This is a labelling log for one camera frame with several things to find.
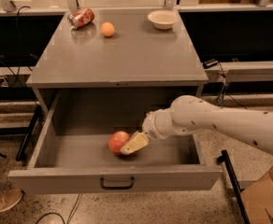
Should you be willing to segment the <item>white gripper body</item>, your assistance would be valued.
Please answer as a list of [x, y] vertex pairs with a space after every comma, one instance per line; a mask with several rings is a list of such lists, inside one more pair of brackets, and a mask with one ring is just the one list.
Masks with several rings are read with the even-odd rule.
[[150, 140], [166, 139], [173, 134], [173, 122], [169, 109], [149, 112], [142, 124], [142, 131]]

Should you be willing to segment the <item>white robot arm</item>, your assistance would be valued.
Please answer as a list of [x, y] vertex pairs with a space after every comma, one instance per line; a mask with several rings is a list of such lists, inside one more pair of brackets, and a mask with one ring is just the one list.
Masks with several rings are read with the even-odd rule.
[[214, 130], [273, 155], [273, 112], [212, 105], [198, 97], [183, 95], [167, 109], [151, 111], [121, 148], [130, 155], [153, 140]]

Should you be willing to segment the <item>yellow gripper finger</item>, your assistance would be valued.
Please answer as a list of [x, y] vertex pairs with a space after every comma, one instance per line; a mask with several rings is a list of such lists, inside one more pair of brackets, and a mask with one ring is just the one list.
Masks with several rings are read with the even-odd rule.
[[148, 136], [143, 132], [135, 132], [131, 138], [121, 147], [123, 155], [130, 155], [149, 143]]

